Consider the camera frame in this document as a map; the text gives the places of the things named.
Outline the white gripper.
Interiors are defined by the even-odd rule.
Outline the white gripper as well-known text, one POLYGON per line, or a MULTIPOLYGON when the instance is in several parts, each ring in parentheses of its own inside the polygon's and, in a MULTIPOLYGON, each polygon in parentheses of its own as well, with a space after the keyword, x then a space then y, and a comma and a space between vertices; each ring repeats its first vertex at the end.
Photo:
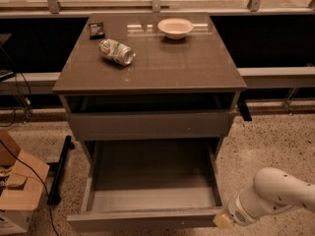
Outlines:
POLYGON ((254 217, 255 195, 251 192, 238 192, 227 203, 227 213, 217 214, 213 223, 219 229, 232 229, 234 223, 248 226, 256 221, 254 217))

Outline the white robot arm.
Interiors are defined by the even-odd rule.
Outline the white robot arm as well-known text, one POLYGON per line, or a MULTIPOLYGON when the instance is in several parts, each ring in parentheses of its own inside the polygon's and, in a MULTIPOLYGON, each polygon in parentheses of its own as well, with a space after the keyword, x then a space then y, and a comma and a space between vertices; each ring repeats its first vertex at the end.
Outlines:
POLYGON ((278 168, 266 167, 254 175, 251 186, 228 200, 213 222, 220 229, 232 229, 235 224, 248 226, 263 216, 296 208, 315 212, 315 185, 278 168))

